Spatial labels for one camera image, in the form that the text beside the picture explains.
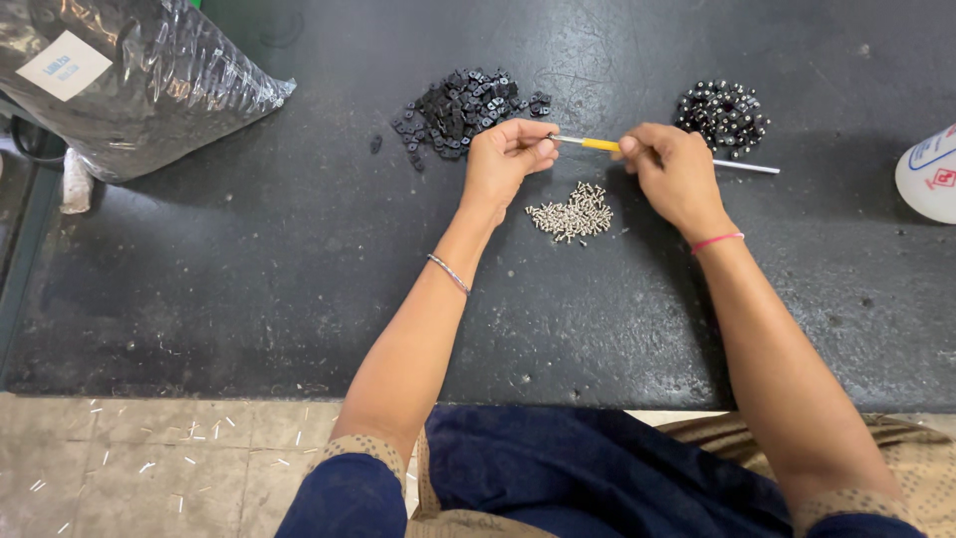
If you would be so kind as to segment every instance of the assembled black part with screw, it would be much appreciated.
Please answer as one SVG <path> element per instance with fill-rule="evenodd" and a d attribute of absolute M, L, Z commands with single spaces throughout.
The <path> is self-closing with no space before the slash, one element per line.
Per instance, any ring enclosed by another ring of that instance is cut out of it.
<path fill-rule="evenodd" d="M 742 159 L 760 144 L 771 122 L 757 112 L 761 104 L 756 93 L 723 79 L 702 80 L 678 99 L 674 124 L 686 132 L 701 133 L 715 154 L 723 146 L 731 160 Z"/>

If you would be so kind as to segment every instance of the pile of silver screws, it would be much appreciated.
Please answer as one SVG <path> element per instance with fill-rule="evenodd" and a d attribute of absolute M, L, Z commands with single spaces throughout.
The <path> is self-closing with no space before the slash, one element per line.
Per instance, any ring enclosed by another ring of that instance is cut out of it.
<path fill-rule="evenodd" d="M 597 235 L 611 227 L 611 208 L 604 205 L 604 189 L 577 182 L 567 204 L 541 204 L 540 208 L 525 208 L 532 216 L 534 227 L 554 234 L 554 242 L 571 242 L 579 235 Z M 580 241 L 581 246 L 588 246 Z"/>

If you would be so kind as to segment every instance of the clear plastic bag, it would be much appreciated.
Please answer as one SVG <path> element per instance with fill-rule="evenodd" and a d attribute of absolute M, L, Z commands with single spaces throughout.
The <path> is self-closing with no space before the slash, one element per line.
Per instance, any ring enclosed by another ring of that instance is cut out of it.
<path fill-rule="evenodd" d="M 16 71 L 65 32 L 112 64 L 63 101 Z M 294 88 L 263 73 L 188 0 L 0 2 L 0 89 L 103 181 L 167 165 L 269 114 Z"/>

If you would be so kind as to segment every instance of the metal bangle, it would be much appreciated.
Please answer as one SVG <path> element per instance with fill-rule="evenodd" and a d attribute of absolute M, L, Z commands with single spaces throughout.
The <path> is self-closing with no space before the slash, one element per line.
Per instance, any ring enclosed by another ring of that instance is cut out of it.
<path fill-rule="evenodd" d="M 442 266 L 442 269 L 445 269 L 445 271 L 448 272 L 448 274 L 451 275 L 451 277 L 452 277 L 453 279 L 455 279 L 456 282 L 458 282 L 458 285 L 462 286 L 462 289 L 465 290 L 465 296 L 466 296 L 466 297 L 471 297 L 471 290 L 468 289 L 468 286 L 465 285 L 465 282 L 464 282 L 463 280 L 461 280 L 461 279 L 458 278 L 458 275 L 455 275 L 455 272 L 452 271 L 450 267 L 448 267 L 447 265 L 445 265 L 445 263 L 444 263 L 443 261 L 441 261 L 440 259 L 438 259 L 437 257 L 435 257 L 435 256 L 433 256 L 433 255 L 430 255 L 430 254 L 429 254 L 429 255 L 428 255 L 428 259 L 430 259 L 430 260 L 434 261 L 435 263 L 438 263 L 439 265 L 441 265 L 441 266 Z"/>

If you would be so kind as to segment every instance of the metal rod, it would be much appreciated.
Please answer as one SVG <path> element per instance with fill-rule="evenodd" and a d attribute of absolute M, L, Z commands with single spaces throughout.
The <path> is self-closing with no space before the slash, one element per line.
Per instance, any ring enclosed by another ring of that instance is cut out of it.
<path fill-rule="evenodd" d="M 583 138 L 574 138 L 570 136 L 561 136 L 550 134 L 548 138 L 558 141 L 558 142 L 567 142 L 569 144 L 584 144 Z M 720 159 L 714 159 L 715 167 L 725 167 L 725 168 L 738 168 L 741 170 L 750 170 L 753 172 L 768 173 L 768 174 L 778 174 L 780 173 L 780 168 L 771 168 L 771 167 L 758 167 L 757 165 L 745 165 L 744 163 L 737 163 L 734 161 L 721 161 Z"/>
<path fill-rule="evenodd" d="M 739 168 L 741 170 L 750 170 L 753 172 L 770 173 L 770 174 L 780 173 L 780 168 L 758 167 L 757 165 L 745 165 L 744 163 L 735 163 L 733 161 L 721 161 L 720 159 L 714 159 L 714 166 L 727 167 L 727 168 Z"/>
<path fill-rule="evenodd" d="M 548 138 L 552 140 L 556 140 L 558 142 L 567 142 L 570 144 L 584 144 L 583 138 L 575 138 L 571 136 L 561 136 L 561 135 L 554 135 L 554 134 L 548 135 Z"/>

